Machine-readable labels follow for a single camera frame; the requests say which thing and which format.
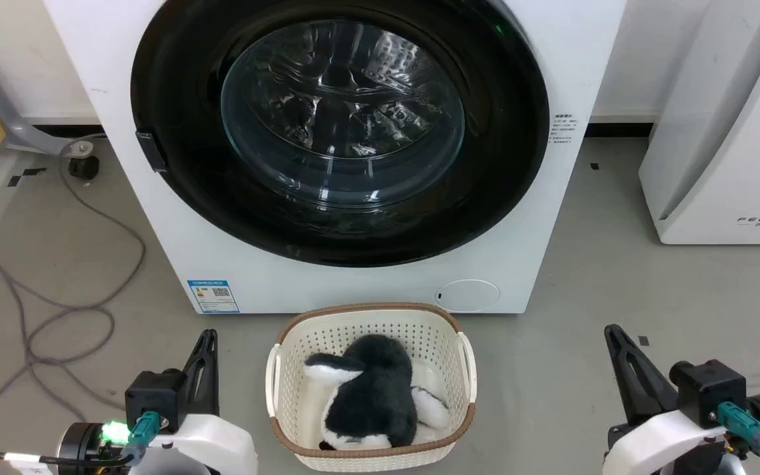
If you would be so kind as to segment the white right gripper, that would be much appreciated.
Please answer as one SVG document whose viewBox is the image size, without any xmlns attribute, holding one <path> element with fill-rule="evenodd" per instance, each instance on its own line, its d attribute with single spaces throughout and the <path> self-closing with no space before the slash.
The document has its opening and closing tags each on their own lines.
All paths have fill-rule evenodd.
<svg viewBox="0 0 760 475">
<path fill-rule="evenodd" d="M 610 449 L 604 474 L 651 474 L 726 433 L 723 426 L 703 429 L 678 409 L 678 392 L 620 325 L 604 327 L 625 424 L 637 427 Z"/>
</svg>

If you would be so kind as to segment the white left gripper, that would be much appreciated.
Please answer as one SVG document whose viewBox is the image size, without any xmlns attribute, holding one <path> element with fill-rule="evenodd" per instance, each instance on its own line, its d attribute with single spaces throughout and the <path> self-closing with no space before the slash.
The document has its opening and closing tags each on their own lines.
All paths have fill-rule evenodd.
<svg viewBox="0 0 760 475">
<path fill-rule="evenodd" d="M 186 417 L 173 435 L 157 435 L 133 474 L 257 474 L 250 433 L 220 415 L 219 336 L 204 330 L 183 369 Z"/>
</svg>

